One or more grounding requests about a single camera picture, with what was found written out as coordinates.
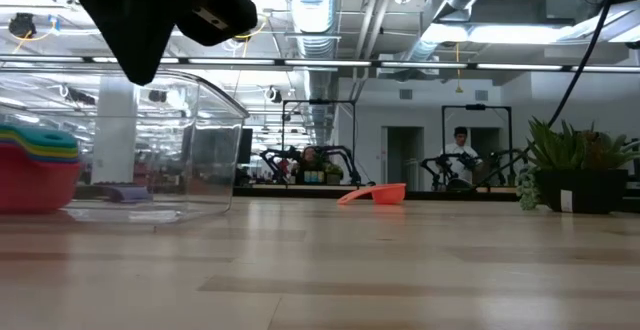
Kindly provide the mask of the person in white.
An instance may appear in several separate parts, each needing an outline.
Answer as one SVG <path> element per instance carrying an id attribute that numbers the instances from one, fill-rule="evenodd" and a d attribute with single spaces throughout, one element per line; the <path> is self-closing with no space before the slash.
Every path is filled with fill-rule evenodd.
<path id="1" fill-rule="evenodd" d="M 454 141 L 446 144 L 439 157 L 439 170 L 447 191 L 471 189 L 474 174 L 481 168 L 479 154 L 467 144 L 468 129 L 456 127 Z"/>

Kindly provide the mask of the person behind plants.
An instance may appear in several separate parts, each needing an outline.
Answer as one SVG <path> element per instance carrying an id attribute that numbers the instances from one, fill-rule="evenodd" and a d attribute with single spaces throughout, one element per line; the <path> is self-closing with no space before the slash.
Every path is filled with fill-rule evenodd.
<path id="1" fill-rule="evenodd" d="M 324 184 L 326 182 L 325 159 L 313 147 L 306 147 L 298 163 L 296 182 L 299 184 Z"/>

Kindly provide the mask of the grey door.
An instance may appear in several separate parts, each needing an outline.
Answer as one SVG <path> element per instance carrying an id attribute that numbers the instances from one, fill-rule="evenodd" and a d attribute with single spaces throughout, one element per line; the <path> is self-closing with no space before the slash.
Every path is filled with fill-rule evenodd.
<path id="1" fill-rule="evenodd" d="M 423 128 L 382 128 L 381 177 L 385 184 L 405 183 L 409 192 L 422 191 L 424 170 L 420 163 L 423 159 Z"/>

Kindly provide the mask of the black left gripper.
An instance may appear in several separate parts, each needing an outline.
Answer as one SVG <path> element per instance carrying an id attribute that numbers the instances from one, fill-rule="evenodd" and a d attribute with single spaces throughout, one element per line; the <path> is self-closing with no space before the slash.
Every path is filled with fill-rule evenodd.
<path id="1" fill-rule="evenodd" d="M 214 46 L 254 29 L 251 0 L 79 0 L 127 78 L 153 80 L 176 25 L 183 35 Z"/>

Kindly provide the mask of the LED light strip bar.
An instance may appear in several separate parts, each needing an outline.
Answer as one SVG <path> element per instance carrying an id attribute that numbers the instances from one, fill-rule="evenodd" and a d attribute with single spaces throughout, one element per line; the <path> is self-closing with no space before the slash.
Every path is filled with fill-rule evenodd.
<path id="1" fill-rule="evenodd" d="M 116 64 L 115 57 L 37 56 L 1 54 L 0 62 L 53 63 L 53 64 Z M 267 58 L 190 58 L 167 57 L 160 60 L 167 66 L 249 66 L 249 67 L 305 67 L 305 68 L 381 68 L 416 70 L 472 70 L 472 71 L 529 71 L 576 72 L 578 65 L 475 63 L 475 62 L 406 62 L 380 60 L 322 60 L 322 59 L 267 59 Z"/>

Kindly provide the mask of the white pillar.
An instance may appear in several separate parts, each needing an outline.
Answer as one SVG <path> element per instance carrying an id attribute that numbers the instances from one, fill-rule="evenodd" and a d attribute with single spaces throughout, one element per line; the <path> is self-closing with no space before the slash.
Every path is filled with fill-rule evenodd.
<path id="1" fill-rule="evenodd" d="M 102 76 L 92 156 L 92 183 L 131 183 L 139 89 L 126 77 Z"/>

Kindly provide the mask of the black aluminium table frame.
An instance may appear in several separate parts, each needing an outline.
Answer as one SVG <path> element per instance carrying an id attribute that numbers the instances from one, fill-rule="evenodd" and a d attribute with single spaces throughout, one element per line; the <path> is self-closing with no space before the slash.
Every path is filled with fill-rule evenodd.
<path id="1" fill-rule="evenodd" d="M 266 197 L 266 198 L 317 198 L 337 200 L 352 189 L 349 186 L 284 186 L 260 185 L 255 187 L 235 187 L 233 195 L 236 197 Z M 487 201 L 487 202 L 516 202 L 515 193 L 456 193 L 456 192 L 425 192 L 406 191 L 406 200 L 420 201 Z"/>

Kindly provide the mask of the orange measuring cup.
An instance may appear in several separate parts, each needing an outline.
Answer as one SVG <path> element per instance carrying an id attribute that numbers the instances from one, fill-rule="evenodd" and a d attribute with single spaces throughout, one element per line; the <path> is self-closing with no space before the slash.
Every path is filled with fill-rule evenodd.
<path id="1" fill-rule="evenodd" d="M 375 204 L 397 205 L 404 201 L 406 196 L 406 184 L 394 183 L 375 185 L 351 191 L 337 200 L 338 205 L 346 205 L 365 195 L 370 195 Z"/>

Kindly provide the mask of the black ceiling device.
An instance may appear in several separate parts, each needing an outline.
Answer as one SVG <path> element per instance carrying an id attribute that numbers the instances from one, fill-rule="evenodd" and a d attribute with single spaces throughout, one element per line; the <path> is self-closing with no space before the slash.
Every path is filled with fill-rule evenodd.
<path id="1" fill-rule="evenodd" d="M 10 34 L 19 38 L 32 38 L 37 34 L 33 18 L 32 13 L 16 13 L 8 25 Z"/>

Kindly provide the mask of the black background station frame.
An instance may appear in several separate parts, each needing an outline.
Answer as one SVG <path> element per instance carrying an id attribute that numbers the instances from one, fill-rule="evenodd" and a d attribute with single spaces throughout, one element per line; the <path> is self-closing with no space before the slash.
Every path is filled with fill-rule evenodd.
<path id="1" fill-rule="evenodd" d="M 442 152 L 444 156 L 448 156 L 446 152 L 446 144 L 445 144 L 445 130 L 446 130 L 446 111 L 451 109 L 463 109 L 465 111 L 486 111 L 487 109 L 491 110 L 504 110 L 507 113 L 507 150 L 503 151 L 502 154 L 506 154 L 509 158 L 507 163 L 503 165 L 499 165 L 493 171 L 488 173 L 484 178 L 479 180 L 475 186 L 476 187 L 486 187 L 489 189 L 491 185 L 489 184 L 489 180 L 493 177 L 502 175 L 505 169 L 509 170 L 509 177 L 507 178 L 507 185 L 513 186 L 515 184 L 516 172 L 514 169 L 514 163 L 516 161 L 514 156 L 514 146 L 513 146 L 513 110 L 511 106 L 501 106 L 501 105 L 485 105 L 481 103 L 475 104 L 466 104 L 466 105 L 442 105 L 441 106 L 441 135 L 442 135 Z"/>
<path id="2" fill-rule="evenodd" d="M 286 145 L 288 133 L 287 125 L 299 117 L 302 121 L 302 137 L 308 142 L 302 145 L 301 150 L 293 150 L 294 145 Z M 348 147 L 354 157 L 356 164 L 356 135 L 357 118 L 356 102 L 353 100 L 335 99 L 308 99 L 308 100 L 284 100 L 280 110 L 280 151 L 288 156 L 290 160 L 298 162 L 306 147 L 323 145 L 343 145 Z M 338 175 L 336 167 L 337 160 L 340 160 L 343 177 L 349 181 L 346 167 L 338 156 L 332 158 L 332 170 Z"/>

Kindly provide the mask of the small purple measuring cup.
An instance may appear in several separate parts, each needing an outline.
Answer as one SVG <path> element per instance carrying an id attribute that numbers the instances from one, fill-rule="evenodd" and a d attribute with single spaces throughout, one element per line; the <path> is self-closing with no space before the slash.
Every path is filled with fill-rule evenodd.
<path id="1" fill-rule="evenodd" d="M 135 183 L 102 182 L 97 183 L 96 187 L 102 191 L 109 202 L 143 203 L 153 200 L 146 186 Z"/>

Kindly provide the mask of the green measuring cup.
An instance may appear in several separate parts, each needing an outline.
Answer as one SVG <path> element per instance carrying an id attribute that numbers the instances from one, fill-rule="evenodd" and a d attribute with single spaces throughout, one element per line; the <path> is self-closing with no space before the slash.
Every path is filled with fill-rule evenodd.
<path id="1" fill-rule="evenodd" d="M 14 142 L 30 151 L 73 152 L 78 150 L 73 136 L 55 131 L 0 129 L 0 142 Z"/>

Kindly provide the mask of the yellow measuring cup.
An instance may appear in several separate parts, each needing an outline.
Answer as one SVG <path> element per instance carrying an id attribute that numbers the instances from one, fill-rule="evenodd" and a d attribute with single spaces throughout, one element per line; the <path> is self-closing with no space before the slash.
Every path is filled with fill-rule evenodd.
<path id="1" fill-rule="evenodd" d="M 11 134 L 3 134 L 0 133 L 0 143 L 3 144 L 14 144 L 25 151 L 37 155 L 37 156 L 51 156 L 51 157 L 77 157 L 78 149 L 75 147 L 66 148 L 66 147 L 53 147 L 53 146 L 43 146 L 43 145 L 34 145 L 27 142 L 25 139 Z"/>

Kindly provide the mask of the clear plastic bin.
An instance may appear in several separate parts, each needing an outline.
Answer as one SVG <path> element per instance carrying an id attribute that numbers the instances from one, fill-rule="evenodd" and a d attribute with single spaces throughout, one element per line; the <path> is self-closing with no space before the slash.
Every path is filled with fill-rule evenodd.
<path id="1" fill-rule="evenodd" d="M 117 70 L 0 71 L 0 124 L 68 132 L 77 140 L 81 164 L 74 196 L 65 207 L 0 217 L 162 224 L 227 211 L 246 110 L 219 86 L 188 73 L 162 71 L 148 84 L 135 84 L 139 103 L 131 183 L 146 186 L 153 200 L 109 202 L 91 182 L 102 76 L 126 77 Z"/>

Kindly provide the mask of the potted succulent plant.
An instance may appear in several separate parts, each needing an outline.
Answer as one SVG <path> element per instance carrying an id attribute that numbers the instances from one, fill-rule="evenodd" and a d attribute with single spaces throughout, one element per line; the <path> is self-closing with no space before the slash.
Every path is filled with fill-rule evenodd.
<path id="1" fill-rule="evenodd" d="M 545 205 L 554 212 L 604 215 L 620 207 L 627 165 L 640 160 L 640 139 L 593 127 L 577 130 L 566 121 L 555 131 L 537 118 L 529 121 L 529 131 L 516 187 L 523 210 Z"/>

